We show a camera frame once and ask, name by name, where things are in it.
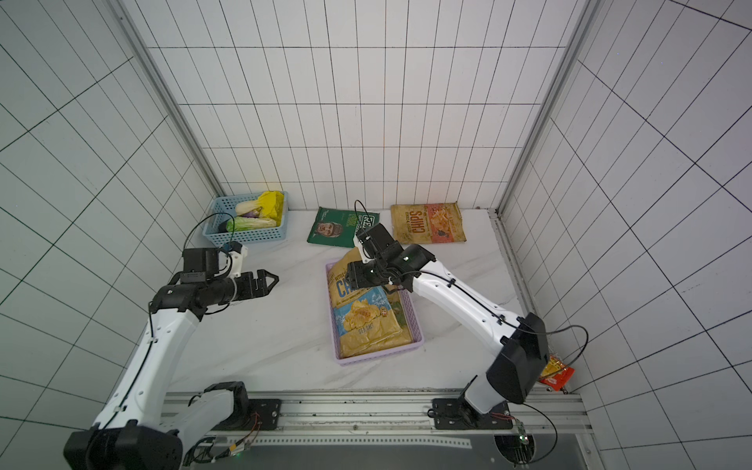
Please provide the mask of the brown orange chips bag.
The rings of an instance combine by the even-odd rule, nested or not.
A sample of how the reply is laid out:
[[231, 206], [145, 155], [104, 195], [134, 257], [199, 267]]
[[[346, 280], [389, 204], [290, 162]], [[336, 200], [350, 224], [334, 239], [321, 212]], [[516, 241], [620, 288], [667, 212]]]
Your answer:
[[393, 236], [403, 245], [464, 243], [466, 236], [457, 203], [394, 205]]

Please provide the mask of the sea salt chips bag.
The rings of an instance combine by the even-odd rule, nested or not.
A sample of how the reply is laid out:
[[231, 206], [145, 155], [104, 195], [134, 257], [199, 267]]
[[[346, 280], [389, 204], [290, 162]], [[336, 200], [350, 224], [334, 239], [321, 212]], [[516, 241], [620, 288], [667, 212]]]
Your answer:
[[341, 360], [413, 342], [400, 294], [383, 286], [354, 289], [348, 282], [348, 266], [359, 260], [360, 252], [352, 249], [327, 269], [335, 346]]

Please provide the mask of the green REAL chips bag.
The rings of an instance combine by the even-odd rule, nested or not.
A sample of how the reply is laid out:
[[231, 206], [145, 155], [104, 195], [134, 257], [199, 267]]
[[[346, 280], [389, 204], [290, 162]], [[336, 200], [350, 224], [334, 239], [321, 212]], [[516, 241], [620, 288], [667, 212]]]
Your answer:
[[376, 225], [379, 221], [378, 213], [320, 208], [309, 231], [307, 242], [313, 245], [352, 249], [356, 231]]

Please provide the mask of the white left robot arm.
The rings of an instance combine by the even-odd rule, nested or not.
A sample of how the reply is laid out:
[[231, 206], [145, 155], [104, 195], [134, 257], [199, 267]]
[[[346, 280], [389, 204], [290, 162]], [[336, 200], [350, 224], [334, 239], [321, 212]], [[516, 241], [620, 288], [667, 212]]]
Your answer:
[[244, 271], [245, 247], [186, 249], [183, 268], [148, 305], [143, 337], [123, 379], [107, 405], [85, 431], [72, 433], [64, 458], [74, 469], [179, 469], [215, 458], [217, 432], [242, 438], [219, 453], [226, 458], [246, 448], [260, 431], [276, 429], [278, 399], [250, 399], [241, 381], [213, 384], [190, 399], [188, 407], [162, 419], [170, 381], [201, 321], [234, 302], [260, 299], [278, 284], [264, 269]]

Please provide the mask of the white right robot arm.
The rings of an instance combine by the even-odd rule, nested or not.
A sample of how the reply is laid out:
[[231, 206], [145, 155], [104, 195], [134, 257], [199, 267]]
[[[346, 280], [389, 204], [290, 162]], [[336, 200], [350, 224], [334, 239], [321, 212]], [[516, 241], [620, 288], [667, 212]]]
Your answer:
[[460, 395], [470, 421], [507, 401], [522, 405], [550, 361], [548, 331], [534, 313], [520, 316], [485, 298], [420, 245], [407, 247], [383, 224], [354, 235], [359, 262], [347, 279], [354, 289], [392, 285], [419, 295], [449, 313], [495, 355], [486, 372], [473, 378]]

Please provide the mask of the purple plastic basket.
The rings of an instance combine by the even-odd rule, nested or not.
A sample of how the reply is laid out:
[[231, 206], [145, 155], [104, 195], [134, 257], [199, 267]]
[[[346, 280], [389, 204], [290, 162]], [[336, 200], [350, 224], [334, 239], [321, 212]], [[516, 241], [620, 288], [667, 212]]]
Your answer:
[[[325, 268], [326, 275], [327, 275], [327, 269], [333, 266], [333, 264], [334, 262], [327, 264]], [[407, 319], [407, 325], [409, 326], [409, 329], [413, 335], [413, 342], [406, 346], [395, 348], [392, 350], [387, 350], [384, 352], [376, 352], [375, 354], [365, 354], [364, 356], [356, 356], [355, 358], [346, 358], [345, 360], [341, 360], [340, 358], [338, 358], [338, 351], [335, 346], [334, 321], [332, 319], [332, 307], [330, 305], [329, 319], [331, 323], [333, 356], [334, 356], [335, 362], [337, 362], [338, 364], [351, 365], [357, 362], [368, 362], [368, 360], [380, 360], [380, 358], [385, 358], [386, 356], [393, 356], [394, 354], [401, 354], [401, 353], [414, 351], [423, 345], [424, 338], [423, 338], [422, 329], [419, 324], [417, 314], [415, 313], [413, 309], [413, 303], [411, 301], [409, 293], [407, 293], [406, 291], [400, 291], [398, 289], [388, 288], [386, 286], [383, 286], [383, 287], [390, 289], [390, 290], [394, 290], [401, 296], [401, 302], [403, 303], [403, 308], [405, 309], [405, 318]]]

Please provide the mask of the blue plastic basket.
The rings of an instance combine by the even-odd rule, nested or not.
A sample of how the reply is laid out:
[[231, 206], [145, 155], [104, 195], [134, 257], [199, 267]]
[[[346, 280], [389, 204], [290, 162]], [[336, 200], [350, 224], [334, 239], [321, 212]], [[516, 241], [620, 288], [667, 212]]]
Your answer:
[[235, 207], [239, 203], [256, 200], [264, 192], [241, 194], [236, 196], [219, 197], [213, 200], [213, 203], [211, 203], [210, 207], [210, 217], [205, 222], [203, 228], [204, 237], [216, 247], [221, 247], [222, 245], [230, 241], [248, 245], [284, 239], [287, 230], [286, 217], [288, 213], [288, 195], [286, 192], [280, 192], [282, 192], [285, 196], [285, 203], [282, 223], [278, 227], [272, 229], [218, 233], [217, 226], [220, 223], [222, 223], [223, 221], [228, 221], [233, 217], [237, 217]]

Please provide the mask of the yellow snack bag in basket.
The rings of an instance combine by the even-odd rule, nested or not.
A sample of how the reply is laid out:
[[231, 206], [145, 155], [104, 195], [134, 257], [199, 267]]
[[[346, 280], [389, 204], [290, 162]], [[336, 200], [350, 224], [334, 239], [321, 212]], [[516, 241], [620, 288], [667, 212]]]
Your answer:
[[282, 223], [284, 215], [285, 196], [280, 191], [266, 191], [256, 199], [258, 216], [270, 219], [277, 226]]

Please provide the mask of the toy eggplant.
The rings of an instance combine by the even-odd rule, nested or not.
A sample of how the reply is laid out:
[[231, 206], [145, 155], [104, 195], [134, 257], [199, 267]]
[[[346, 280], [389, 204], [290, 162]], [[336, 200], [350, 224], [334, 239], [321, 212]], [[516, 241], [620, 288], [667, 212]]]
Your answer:
[[230, 230], [231, 220], [223, 221], [217, 226], [218, 233], [227, 233]]

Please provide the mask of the small red snack bag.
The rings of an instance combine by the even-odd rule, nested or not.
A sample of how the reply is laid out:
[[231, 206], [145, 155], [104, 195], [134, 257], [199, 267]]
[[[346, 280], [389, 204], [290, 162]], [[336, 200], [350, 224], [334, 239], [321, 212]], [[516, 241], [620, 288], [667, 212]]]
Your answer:
[[551, 356], [538, 381], [552, 391], [561, 391], [572, 378], [575, 369], [557, 356]]

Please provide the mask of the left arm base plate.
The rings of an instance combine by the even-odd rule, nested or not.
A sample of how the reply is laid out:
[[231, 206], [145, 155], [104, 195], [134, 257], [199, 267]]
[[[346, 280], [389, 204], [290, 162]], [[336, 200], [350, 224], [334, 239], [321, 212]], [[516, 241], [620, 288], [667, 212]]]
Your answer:
[[249, 399], [249, 425], [260, 431], [275, 431], [281, 414], [281, 399]]

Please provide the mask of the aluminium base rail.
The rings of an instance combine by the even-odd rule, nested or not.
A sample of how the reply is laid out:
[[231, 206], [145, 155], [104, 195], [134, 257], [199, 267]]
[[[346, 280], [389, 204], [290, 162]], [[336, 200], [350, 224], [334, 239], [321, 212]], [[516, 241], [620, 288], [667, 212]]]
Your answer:
[[536, 389], [524, 405], [509, 403], [511, 430], [437, 430], [427, 416], [433, 399], [458, 399], [456, 389], [403, 391], [301, 391], [250, 393], [249, 399], [282, 401], [275, 431], [215, 431], [227, 446], [248, 436], [253, 446], [435, 446], [471, 448], [475, 436], [531, 436], [579, 440], [593, 434], [581, 398]]

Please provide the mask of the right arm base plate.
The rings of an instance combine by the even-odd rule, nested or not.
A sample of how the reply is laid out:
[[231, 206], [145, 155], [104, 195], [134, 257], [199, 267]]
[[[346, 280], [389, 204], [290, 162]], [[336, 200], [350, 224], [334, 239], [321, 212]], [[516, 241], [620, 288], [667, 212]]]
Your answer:
[[489, 413], [480, 414], [462, 399], [433, 399], [427, 416], [434, 421], [437, 430], [511, 430], [514, 426], [507, 401], [502, 401]]

